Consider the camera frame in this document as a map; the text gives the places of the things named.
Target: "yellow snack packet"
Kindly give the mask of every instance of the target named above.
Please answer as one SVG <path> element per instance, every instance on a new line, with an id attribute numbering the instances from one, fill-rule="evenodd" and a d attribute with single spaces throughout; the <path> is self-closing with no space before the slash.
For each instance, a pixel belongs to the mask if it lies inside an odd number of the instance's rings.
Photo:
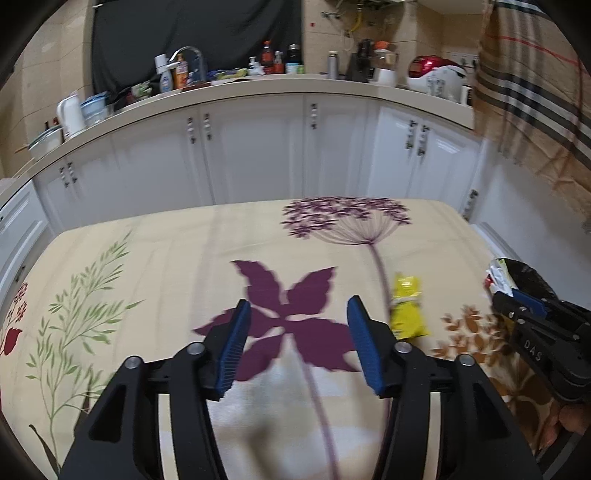
<path id="1" fill-rule="evenodd" d="M 390 329 L 398 340 L 429 335 L 421 314 L 421 294 L 421 283 L 417 277 L 396 274 Z"/>

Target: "white kettle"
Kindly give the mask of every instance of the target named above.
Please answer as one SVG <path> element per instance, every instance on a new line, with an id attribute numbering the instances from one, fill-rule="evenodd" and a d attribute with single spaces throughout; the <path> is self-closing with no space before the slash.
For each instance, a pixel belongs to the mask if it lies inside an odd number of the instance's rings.
<path id="1" fill-rule="evenodd" d="M 64 129 L 64 138 L 68 140 L 82 132 L 86 125 L 80 108 L 80 99 L 76 92 L 57 104 L 57 118 Z"/>

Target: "red stripe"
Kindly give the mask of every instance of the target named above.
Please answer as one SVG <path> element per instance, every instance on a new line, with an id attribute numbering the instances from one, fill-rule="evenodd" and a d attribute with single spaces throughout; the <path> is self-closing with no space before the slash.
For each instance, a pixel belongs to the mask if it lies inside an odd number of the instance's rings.
<path id="1" fill-rule="evenodd" d="M 496 40 L 509 40 L 509 41 L 515 41 L 517 43 L 522 43 L 523 45 L 527 45 L 528 47 L 533 47 L 536 50 L 540 50 L 540 51 L 543 51 L 545 53 L 548 53 L 548 54 L 552 55 L 553 57 L 555 57 L 557 59 L 567 61 L 568 63 L 571 63 L 572 65 L 575 65 L 575 66 L 578 66 L 579 65 L 578 60 L 568 59 L 567 57 L 563 57 L 562 55 L 556 53 L 555 51 L 548 50 L 547 48 L 544 48 L 544 47 L 542 47 L 542 46 L 540 46 L 540 45 L 538 45 L 536 43 L 532 43 L 532 42 L 529 42 L 527 40 L 522 40 L 521 38 L 513 38 L 513 37 L 506 37 L 504 35 L 498 36 L 498 35 L 489 35 L 489 34 L 487 34 L 486 36 L 487 37 L 490 37 L 490 38 L 494 38 Z"/>

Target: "floral tablecloth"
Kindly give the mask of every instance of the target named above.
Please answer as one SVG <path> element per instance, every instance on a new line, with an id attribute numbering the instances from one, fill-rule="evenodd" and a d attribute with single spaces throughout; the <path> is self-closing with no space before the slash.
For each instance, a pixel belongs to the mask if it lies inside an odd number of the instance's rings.
<path id="1" fill-rule="evenodd" d="M 482 280 L 491 258 L 455 211 L 426 200 L 220 205 L 68 231 L 32 268 L 2 325 L 0 408 L 55 478 L 127 356 L 168 358 L 246 298 L 252 326 L 236 382 L 210 403 L 228 477 L 369 479 L 387 408 L 360 372 L 346 303 L 358 294 L 386 321 L 399 271 L 423 285 L 430 335 L 416 344 L 444 358 L 472 353 L 535 447 L 550 396 L 490 314 Z M 166 397 L 160 412 L 164 472 L 175 478 Z M 436 470 L 438 435 L 425 478 Z"/>

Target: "power outlet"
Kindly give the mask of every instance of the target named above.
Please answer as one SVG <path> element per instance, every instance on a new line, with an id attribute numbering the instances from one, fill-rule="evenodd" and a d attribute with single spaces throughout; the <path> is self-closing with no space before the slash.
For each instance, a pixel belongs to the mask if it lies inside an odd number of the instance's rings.
<path id="1" fill-rule="evenodd" d="M 447 56 L 450 60 L 455 61 L 458 65 L 461 65 L 466 70 L 468 70 L 468 72 L 470 72 L 470 70 L 476 70 L 476 66 L 478 65 L 478 55 L 471 53 L 451 52 Z"/>

